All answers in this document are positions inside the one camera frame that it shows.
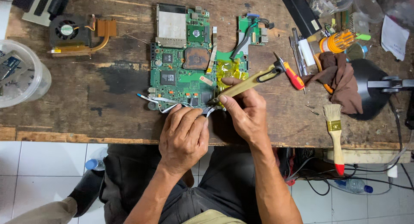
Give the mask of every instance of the water bottle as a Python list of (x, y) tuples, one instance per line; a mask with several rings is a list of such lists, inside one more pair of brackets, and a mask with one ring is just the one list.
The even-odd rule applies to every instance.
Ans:
[(365, 185), (361, 179), (335, 180), (335, 183), (337, 183), (339, 188), (351, 193), (372, 193), (374, 191), (371, 186)]
[(96, 171), (105, 170), (104, 158), (108, 155), (107, 150), (107, 147), (102, 147), (94, 151), (89, 160), (86, 161), (85, 168)]

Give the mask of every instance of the wooden workbench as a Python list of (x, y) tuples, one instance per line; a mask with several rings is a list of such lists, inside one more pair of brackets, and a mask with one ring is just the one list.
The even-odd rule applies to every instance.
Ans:
[[(157, 143), (165, 115), (148, 110), (147, 101), (136, 96), (146, 94), (149, 87), (149, 46), (143, 42), (149, 43), (156, 36), (157, 2), (209, 10), (211, 26), (218, 27), (220, 51), (235, 47), (236, 17), (258, 13), (275, 22), (275, 28), (269, 31), (267, 46), (250, 46), (252, 73), (275, 61), (273, 51), (296, 71), (288, 39), (295, 24), (282, 0), (70, 0), (66, 13), (117, 20), (118, 35), (111, 37), (91, 59), (52, 58), (46, 53), (50, 50), (49, 29), (21, 20), (23, 12), (12, 7), (7, 39), (23, 43), (37, 53), (52, 74), (52, 85), (39, 100), (0, 109), (0, 140)], [(381, 24), (371, 27), (374, 31), (369, 59), (390, 75), (411, 76), (413, 38), (407, 44), (405, 60), (396, 62), (380, 46)], [(258, 86), (257, 91), (267, 101), (269, 135), (274, 146), (332, 146), (322, 115), (322, 105), (329, 104), (329, 95), (321, 84), (311, 84), (304, 95), (282, 75)], [(392, 99), (403, 123), (409, 94), (400, 92), (397, 99)], [(315, 111), (321, 115), (312, 114), (306, 104), (316, 106)], [(341, 122), (343, 148), (398, 148), (395, 119), (389, 106), (372, 121), (356, 121), (343, 115)], [(211, 145), (242, 142), (225, 112), (214, 112), (209, 128)], [(402, 133), (403, 142), (408, 142), (409, 131), (403, 125)]]

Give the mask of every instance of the cooling fan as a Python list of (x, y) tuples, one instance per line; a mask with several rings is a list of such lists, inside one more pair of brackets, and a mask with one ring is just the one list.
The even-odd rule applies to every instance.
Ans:
[(91, 31), (85, 28), (84, 18), (75, 14), (57, 16), (49, 26), (51, 47), (69, 47), (91, 45)]

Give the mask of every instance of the brown cloth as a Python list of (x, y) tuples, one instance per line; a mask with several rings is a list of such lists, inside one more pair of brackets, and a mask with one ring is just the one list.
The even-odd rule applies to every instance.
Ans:
[(330, 100), (333, 104), (343, 106), (341, 112), (362, 114), (362, 99), (358, 94), (354, 69), (347, 63), (346, 54), (334, 55), (332, 52), (324, 52), (320, 54), (319, 59), (323, 70), (313, 77), (304, 77), (306, 86), (315, 80), (328, 84), (334, 90)]

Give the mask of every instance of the red brush tip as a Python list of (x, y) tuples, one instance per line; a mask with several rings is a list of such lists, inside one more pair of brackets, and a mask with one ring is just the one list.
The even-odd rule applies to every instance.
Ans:
[(336, 164), (336, 163), (335, 163), (335, 168), (336, 168), (336, 170), (337, 170), (337, 173), (338, 173), (340, 176), (343, 176), (343, 175), (344, 175), (344, 171), (345, 171), (345, 165), (344, 165), (344, 164)]

